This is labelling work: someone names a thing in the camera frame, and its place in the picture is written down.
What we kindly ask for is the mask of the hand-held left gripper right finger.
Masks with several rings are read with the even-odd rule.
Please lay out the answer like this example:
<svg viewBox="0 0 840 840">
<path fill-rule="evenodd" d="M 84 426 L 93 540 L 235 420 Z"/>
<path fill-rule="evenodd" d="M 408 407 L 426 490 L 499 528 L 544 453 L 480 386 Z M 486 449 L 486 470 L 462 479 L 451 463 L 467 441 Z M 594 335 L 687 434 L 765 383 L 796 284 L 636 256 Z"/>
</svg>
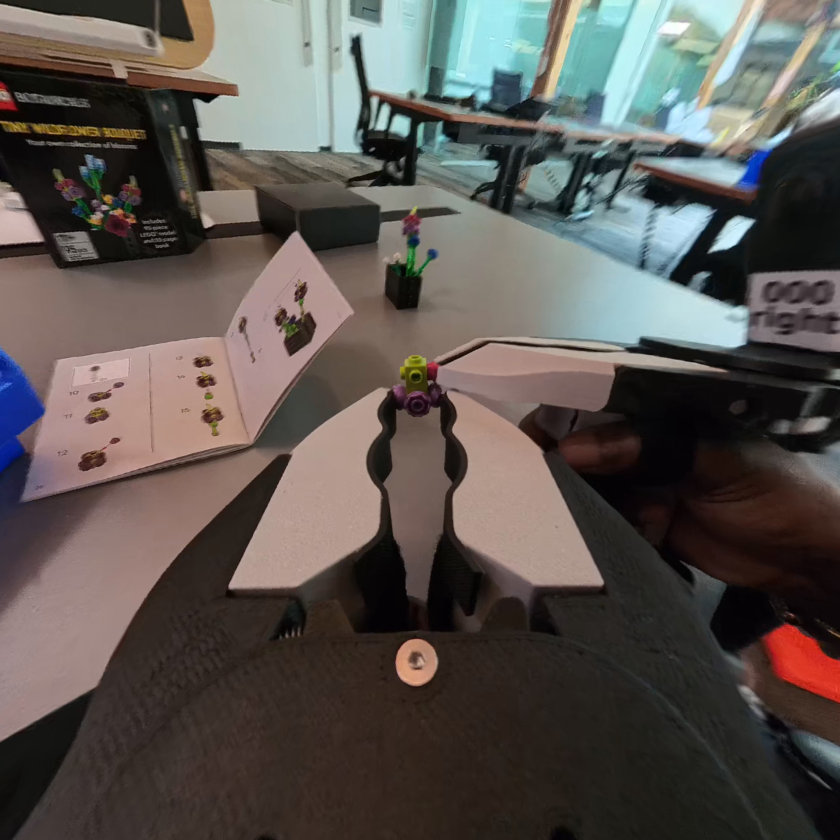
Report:
<svg viewBox="0 0 840 840">
<path fill-rule="evenodd" d="M 602 593 L 604 580 L 543 451 L 471 397 L 448 393 L 447 568 L 454 620 L 484 621 L 513 597 Z"/>
</svg>

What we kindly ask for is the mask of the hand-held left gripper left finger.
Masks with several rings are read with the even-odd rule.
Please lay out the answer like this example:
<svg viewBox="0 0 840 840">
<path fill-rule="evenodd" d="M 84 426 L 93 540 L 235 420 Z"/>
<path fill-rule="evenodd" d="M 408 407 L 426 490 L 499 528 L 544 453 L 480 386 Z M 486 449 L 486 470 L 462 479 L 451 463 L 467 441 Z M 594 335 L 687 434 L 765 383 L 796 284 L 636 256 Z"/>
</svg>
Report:
<svg viewBox="0 0 840 840">
<path fill-rule="evenodd" d="M 357 564 L 390 525 L 392 392 L 376 389 L 294 448 L 230 580 L 234 596 L 338 601 L 365 617 Z"/>
</svg>

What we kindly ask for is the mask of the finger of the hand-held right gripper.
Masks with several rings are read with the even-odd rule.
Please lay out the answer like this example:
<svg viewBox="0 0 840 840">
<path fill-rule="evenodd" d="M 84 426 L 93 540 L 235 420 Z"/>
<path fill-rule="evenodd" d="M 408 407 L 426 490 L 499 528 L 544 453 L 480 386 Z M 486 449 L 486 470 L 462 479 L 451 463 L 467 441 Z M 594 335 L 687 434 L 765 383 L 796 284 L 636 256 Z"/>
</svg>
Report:
<svg viewBox="0 0 840 840">
<path fill-rule="evenodd" d="M 605 408 L 619 352 L 573 349 L 477 349 L 437 368 L 448 392 L 499 403 L 537 403 L 570 410 Z"/>
<path fill-rule="evenodd" d="M 490 343 L 509 344 L 531 348 L 584 350 L 595 352 L 619 352 L 627 350 L 627 345 L 605 343 L 582 339 L 546 339 L 537 337 L 494 337 L 473 339 L 454 349 L 454 356 L 463 356 L 474 352 Z"/>
</svg>

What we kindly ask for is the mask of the grey desk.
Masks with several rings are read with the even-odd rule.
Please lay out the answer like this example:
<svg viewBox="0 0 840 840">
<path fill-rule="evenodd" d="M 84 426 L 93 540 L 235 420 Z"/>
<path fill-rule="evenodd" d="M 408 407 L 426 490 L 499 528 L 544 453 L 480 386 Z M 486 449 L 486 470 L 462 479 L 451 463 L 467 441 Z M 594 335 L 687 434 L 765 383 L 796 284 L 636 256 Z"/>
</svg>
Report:
<svg viewBox="0 0 840 840">
<path fill-rule="evenodd" d="M 179 552 L 274 458 L 393 383 L 407 355 L 485 337 L 742 339 L 730 308 L 510 216 L 429 186 L 371 193 L 386 209 L 458 210 L 423 221 L 439 258 L 419 309 L 383 297 L 398 223 L 381 227 L 378 246 L 319 253 L 354 316 L 254 447 L 24 504 L 25 459 L 2 474 L 2 739 L 95 689 Z M 269 235 L 218 238 L 191 255 L 88 269 L 2 259 L 2 348 L 44 391 L 63 358 L 217 336 L 279 246 Z"/>
</svg>

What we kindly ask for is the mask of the wooden background desk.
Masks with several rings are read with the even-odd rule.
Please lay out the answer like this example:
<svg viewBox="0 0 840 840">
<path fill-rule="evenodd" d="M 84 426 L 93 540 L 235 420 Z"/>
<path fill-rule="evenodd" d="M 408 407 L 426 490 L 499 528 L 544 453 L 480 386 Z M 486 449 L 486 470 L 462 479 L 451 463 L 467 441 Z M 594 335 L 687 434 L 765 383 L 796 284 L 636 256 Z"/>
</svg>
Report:
<svg viewBox="0 0 840 840">
<path fill-rule="evenodd" d="M 572 159 L 570 178 L 556 197 L 558 213 L 568 217 L 574 214 L 578 195 L 585 178 L 592 172 L 598 154 L 624 152 L 626 157 L 620 174 L 625 176 L 642 153 L 661 151 L 679 141 L 673 134 L 643 129 L 632 123 L 589 125 L 547 116 L 533 121 L 487 111 L 470 111 L 454 103 L 410 98 L 378 90 L 371 90 L 370 94 L 378 106 L 386 105 L 392 115 L 409 121 L 403 176 L 405 186 L 416 183 L 418 132 L 427 123 L 456 126 L 457 143 L 505 147 L 507 152 L 503 156 L 500 174 L 493 183 L 490 199 L 490 206 L 504 214 L 511 212 L 527 153 L 538 142 L 542 142 L 547 153 Z"/>
</svg>

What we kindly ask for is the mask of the person's right hand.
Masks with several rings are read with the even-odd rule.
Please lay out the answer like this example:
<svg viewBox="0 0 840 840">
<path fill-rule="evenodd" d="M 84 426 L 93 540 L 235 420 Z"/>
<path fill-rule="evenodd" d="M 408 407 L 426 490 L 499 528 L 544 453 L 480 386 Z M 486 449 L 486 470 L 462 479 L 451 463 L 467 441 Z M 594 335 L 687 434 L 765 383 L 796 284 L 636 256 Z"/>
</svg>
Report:
<svg viewBox="0 0 840 840">
<path fill-rule="evenodd" d="M 613 478 L 611 504 L 647 541 L 727 585 L 780 599 L 798 616 L 838 627 L 838 486 L 800 455 L 767 442 L 699 444 L 670 486 L 631 478 L 642 440 L 629 423 L 551 436 L 526 415 L 521 431 L 579 475 Z"/>
</svg>

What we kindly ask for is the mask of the LEGO flower bouquet in pot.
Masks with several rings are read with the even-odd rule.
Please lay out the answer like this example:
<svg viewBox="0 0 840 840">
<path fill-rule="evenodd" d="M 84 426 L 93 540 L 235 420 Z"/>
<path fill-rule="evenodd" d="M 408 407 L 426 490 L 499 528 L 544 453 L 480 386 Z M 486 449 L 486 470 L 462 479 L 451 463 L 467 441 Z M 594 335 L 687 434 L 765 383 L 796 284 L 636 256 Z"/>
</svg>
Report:
<svg viewBox="0 0 840 840">
<path fill-rule="evenodd" d="M 385 262 L 385 298 L 397 310 L 418 308 L 426 268 L 439 257 L 436 248 L 428 248 L 419 255 L 421 248 L 421 226 L 423 218 L 415 206 L 401 220 L 401 234 L 404 239 L 404 253 L 395 253 Z"/>
</svg>

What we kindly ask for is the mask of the instruction booklet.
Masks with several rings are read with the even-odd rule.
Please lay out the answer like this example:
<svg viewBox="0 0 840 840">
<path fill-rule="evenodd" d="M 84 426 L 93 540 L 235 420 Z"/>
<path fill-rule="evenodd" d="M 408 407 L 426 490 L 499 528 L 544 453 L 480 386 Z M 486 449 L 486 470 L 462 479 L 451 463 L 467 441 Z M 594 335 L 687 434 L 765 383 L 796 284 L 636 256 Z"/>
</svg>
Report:
<svg viewBox="0 0 840 840">
<path fill-rule="evenodd" d="M 353 313 L 293 234 L 223 337 L 59 360 L 20 500 L 251 446 Z"/>
</svg>

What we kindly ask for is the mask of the flat black box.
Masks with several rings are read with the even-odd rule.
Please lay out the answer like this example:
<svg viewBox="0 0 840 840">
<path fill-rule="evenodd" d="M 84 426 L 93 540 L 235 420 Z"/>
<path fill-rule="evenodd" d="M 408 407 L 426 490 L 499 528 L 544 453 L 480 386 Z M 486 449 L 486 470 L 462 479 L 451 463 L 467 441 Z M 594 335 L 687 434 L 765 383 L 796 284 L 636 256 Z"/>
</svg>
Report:
<svg viewBox="0 0 840 840">
<path fill-rule="evenodd" d="M 299 234 L 313 251 L 378 242 L 381 208 L 372 200 L 334 183 L 257 185 L 261 227 L 288 239 Z"/>
</svg>

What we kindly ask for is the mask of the orange traffic cone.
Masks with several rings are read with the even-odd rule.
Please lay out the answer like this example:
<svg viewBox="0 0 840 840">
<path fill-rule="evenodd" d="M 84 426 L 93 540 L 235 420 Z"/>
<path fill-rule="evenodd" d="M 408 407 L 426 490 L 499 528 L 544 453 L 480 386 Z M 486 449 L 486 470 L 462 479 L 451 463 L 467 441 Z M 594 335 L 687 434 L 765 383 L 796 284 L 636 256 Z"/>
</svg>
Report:
<svg viewBox="0 0 840 840">
<path fill-rule="evenodd" d="M 826 655 L 814 639 L 785 624 L 767 633 L 762 645 L 778 678 L 839 703 L 839 661 Z"/>
</svg>

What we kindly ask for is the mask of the black office chair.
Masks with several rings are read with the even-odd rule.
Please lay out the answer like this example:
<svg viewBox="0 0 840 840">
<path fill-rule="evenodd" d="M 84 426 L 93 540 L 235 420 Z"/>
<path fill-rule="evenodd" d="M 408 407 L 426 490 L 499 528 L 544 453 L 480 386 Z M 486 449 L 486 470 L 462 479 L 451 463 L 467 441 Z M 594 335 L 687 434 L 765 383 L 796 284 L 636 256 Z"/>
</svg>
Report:
<svg viewBox="0 0 840 840">
<path fill-rule="evenodd" d="M 344 184 L 346 186 L 362 183 L 368 183 L 369 186 L 414 185 L 418 153 L 417 126 L 410 123 L 407 135 L 392 131 L 394 113 L 390 112 L 384 129 L 376 128 L 384 102 L 378 100 L 376 110 L 373 110 L 373 97 L 366 76 L 361 35 L 351 37 L 350 53 L 360 87 L 360 113 L 354 136 L 360 152 L 381 162 L 381 168 L 376 172 L 354 175 Z"/>
</svg>

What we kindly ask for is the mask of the blue storage bin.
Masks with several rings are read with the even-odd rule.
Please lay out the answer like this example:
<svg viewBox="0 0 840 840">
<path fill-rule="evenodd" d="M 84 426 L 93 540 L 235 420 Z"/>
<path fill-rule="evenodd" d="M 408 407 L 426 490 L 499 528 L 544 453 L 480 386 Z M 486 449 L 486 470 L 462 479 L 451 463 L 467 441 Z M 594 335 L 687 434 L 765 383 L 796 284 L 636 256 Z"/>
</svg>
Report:
<svg viewBox="0 0 840 840">
<path fill-rule="evenodd" d="M 45 407 L 22 368 L 1 350 L 1 471 L 25 451 L 19 436 L 44 415 Z"/>
</svg>

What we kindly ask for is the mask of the black product box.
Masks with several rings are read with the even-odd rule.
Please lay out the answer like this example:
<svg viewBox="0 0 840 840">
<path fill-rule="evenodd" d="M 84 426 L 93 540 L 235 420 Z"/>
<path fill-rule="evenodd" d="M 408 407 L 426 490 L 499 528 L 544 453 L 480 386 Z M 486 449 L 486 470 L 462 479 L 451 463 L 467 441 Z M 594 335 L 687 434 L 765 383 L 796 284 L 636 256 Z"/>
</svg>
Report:
<svg viewBox="0 0 840 840">
<path fill-rule="evenodd" d="M 168 90 L 2 69 L 1 152 L 59 268 L 183 256 L 206 238 Z"/>
</svg>

